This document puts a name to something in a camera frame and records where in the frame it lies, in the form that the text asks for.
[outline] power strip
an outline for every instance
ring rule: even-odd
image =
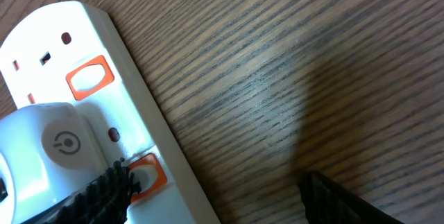
[[[220,223],[108,14],[77,1],[37,9],[1,46],[0,70],[17,108],[71,103],[108,166],[156,156],[164,186],[136,199],[128,223]]]

